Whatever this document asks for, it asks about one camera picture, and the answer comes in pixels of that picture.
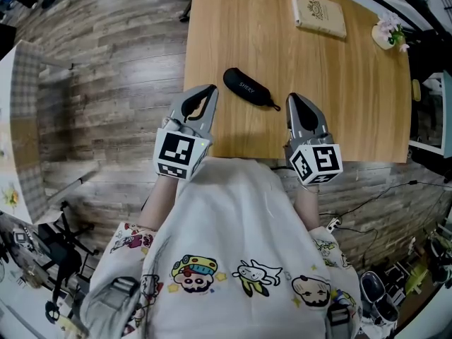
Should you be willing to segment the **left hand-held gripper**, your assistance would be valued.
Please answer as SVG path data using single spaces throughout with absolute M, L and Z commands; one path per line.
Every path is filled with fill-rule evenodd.
M 189 181 L 212 145 L 210 134 L 219 90 L 199 85 L 176 96 L 169 117 L 157 130 L 153 164 L 156 173 Z

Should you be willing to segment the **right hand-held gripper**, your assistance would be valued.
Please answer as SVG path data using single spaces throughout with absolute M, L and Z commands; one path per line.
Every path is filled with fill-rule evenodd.
M 286 99 L 290 137 L 284 146 L 287 166 L 304 186 L 325 184 L 343 172 L 340 146 L 328 131 L 323 112 L 308 98 L 290 93 Z

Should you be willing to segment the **black glasses case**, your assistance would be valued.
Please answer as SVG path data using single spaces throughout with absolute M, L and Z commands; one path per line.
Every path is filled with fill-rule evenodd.
M 258 107 L 273 108 L 277 112 L 281 110 L 280 106 L 272 100 L 269 89 L 237 67 L 227 69 L 222 78 L 226 87 L 243 100 Z

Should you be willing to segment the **person's left forearm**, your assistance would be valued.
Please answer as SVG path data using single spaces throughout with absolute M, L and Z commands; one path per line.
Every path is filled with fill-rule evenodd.
M 177 178 L 168 176 L 157 178 L 138 218 L 138 226 L 152 231 L 160 229 L 174 207 L 178 181 Z

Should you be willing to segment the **person's right forearm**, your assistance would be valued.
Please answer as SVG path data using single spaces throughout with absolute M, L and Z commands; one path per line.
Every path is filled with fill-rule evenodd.
M 319 227 L 319 186 L 301 185 L 295 196 L 294 209 L 308 231 Z

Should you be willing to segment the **beige ornamented box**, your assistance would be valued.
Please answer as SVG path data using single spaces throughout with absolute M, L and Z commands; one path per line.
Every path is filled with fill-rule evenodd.
M 322 32 L 340 39 L 347 37 L 345 19 L 340 4 L 330 0 L 292 0 L 295 25 L 298 28 Z

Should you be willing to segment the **white pot with flowers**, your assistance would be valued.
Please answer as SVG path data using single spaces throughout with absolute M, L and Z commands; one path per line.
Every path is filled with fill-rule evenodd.
M 384 50 L 398 46 L 400 52 L 406 52 L 410 48 L 405 40 L 401 19 L 392 12 L 379 16 L 378 23 L 372 28 L 371 36 L 375 43 Z

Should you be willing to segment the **white cartoon print shirt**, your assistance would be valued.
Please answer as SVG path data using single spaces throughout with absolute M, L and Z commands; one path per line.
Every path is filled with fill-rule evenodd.
M 206 158 L 158 231 L 119 224 L 80 318 L 89 339 L 355 339 L 359 279 L 280 178 Z

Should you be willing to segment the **white desk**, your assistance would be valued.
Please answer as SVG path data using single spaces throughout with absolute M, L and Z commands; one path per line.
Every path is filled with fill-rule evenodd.
M 421 100 L 412 99 L 409 145 L 452 157 L 452 75 L 433 73 L 420 81 Z

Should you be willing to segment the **checkered cloth table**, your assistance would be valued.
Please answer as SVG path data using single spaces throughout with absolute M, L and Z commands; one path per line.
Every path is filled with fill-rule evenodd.
M 0 212 L 28 225 L 57 221 L 57 204 L 100 169 L 88 163 L 73 182 L 47 196 L 41 170 L 37 92 L 41 65 L 70 69 L 21 40 L 0 60 Z

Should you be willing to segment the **green frame stand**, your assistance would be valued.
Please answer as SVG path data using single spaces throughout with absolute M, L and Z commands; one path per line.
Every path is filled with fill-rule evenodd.
M 414 265 L 409 265 L 409 275 L 405 284 L 406 294 L 420 294 L 423 280 L 426 278 L 429 270 L 425 263 L 418 261 Z

